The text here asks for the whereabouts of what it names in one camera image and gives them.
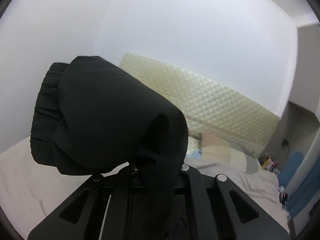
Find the black puffer jacket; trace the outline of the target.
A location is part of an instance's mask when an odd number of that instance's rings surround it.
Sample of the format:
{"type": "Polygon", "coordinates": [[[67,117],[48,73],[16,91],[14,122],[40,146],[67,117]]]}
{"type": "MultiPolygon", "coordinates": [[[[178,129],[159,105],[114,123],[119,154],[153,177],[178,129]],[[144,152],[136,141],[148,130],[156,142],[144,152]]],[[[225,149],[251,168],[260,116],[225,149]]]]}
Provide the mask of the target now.
{"type": "Polygon", "coordinates": [[[31,126],[33,159],[71,176],[135,166],[146,187],[134,239],[165,239],[188,145],[183,113],[98,56],[56,62],[44,77],[31,126]]]}

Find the patchwork pastel pillow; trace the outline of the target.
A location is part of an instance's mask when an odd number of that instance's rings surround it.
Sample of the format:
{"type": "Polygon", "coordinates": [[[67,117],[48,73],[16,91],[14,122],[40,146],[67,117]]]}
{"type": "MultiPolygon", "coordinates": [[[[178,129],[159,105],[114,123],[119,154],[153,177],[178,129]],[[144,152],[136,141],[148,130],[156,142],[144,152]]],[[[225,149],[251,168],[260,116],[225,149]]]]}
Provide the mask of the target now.
{"type": "Polygon", "coordinates": [[[229,164],[247,174],[261,170],[259,161],[251,152],[211,133],[202,133],[201,155],[202,159],[229,164]]]}

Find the items on dresser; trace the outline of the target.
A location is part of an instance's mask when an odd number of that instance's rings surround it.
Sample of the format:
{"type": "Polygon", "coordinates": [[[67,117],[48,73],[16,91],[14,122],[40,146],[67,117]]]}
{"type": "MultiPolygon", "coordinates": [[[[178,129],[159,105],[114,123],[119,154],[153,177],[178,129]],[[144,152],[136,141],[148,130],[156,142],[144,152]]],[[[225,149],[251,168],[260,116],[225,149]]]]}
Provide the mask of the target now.
{"type": "Polygon", "coordinates": [[[278,163],[274,161],[270,155],[268,155],[261,164],[261,169],[275,173],[276,175],[280,174],[280,171],[278,170],[278,163]]]}

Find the grey bed cover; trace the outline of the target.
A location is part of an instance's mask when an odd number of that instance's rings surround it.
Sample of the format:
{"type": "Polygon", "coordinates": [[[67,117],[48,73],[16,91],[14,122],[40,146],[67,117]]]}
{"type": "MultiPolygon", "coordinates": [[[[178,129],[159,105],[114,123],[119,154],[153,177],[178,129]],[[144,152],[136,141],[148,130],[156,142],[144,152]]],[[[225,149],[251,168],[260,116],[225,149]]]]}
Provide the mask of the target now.
{"type": "MultiPolygon", "coordinates": [[[[247,174],[230,164],[215,160],[185,158],[185,163],[202,174],[225,174],[250,196],[286,231],[288,213],[279,202],[276,174],[267,170],[247,174]]],[[[88,176],[67,176],[57,168],[36,163],[31,155],[30,139],[25,138],[1,153],[1,208],[23,239],[44,220],[88,176]]]]}

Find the blue chair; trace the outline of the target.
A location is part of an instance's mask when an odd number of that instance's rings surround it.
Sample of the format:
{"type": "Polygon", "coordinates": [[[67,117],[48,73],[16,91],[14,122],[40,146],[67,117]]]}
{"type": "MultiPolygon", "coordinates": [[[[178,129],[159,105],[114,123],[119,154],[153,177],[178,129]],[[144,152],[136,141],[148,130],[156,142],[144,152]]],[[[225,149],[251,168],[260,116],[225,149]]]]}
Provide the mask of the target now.
{"type": "Polygon", "coordinates": [[[304,155],[299,151],[295,151],[290,155],[287,163],[278,175],[279,186],[287,187],[303,159],[304,155]]]}

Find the cream quilted headboard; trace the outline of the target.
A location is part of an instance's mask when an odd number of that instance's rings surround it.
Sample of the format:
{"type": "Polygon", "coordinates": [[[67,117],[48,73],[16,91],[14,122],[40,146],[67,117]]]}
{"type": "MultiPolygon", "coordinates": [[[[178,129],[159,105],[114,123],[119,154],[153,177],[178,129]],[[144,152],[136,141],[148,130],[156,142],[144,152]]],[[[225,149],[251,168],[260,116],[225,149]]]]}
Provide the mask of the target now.
{"type": "Polygon", "coordinates": [[[171,64],[127,53],[119,66],[179,108],[192,138],[213,133],[258,157],[280,120],[237,91],[171,64]]]}

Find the blue curtain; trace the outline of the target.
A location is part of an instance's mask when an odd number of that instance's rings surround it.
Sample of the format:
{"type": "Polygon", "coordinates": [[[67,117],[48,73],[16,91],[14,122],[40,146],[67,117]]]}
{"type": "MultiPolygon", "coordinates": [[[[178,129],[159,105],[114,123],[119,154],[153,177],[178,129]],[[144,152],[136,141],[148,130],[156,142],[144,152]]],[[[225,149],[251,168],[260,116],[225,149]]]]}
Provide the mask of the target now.
{"type": "Polygon", "coordinates": [[[293,218],[299,214],[318,190],[319,176],[306,178],[287,201],[286,208],[290,217],[293,218]]]}

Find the grey white wardrobe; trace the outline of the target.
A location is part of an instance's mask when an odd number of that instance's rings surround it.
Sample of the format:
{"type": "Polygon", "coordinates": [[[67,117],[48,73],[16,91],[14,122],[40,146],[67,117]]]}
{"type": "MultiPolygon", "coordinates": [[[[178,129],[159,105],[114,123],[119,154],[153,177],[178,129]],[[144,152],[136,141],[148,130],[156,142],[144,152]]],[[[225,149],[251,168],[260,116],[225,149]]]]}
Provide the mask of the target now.
{"type": "MultiPolygon", "coordinates": [[[[269,142],[267,153],[274,156],[281,170],[290,155],[299,151],[304,159],[285,187],[290,197],[308,177],[319,176],[319,25],[298,28],[298,56],[289,99],[278,127],[269,142]]],[[[319,201],[319,190],[310,202],[291,218],[289,228],[298,236],[312,216],[319,201]]]]}

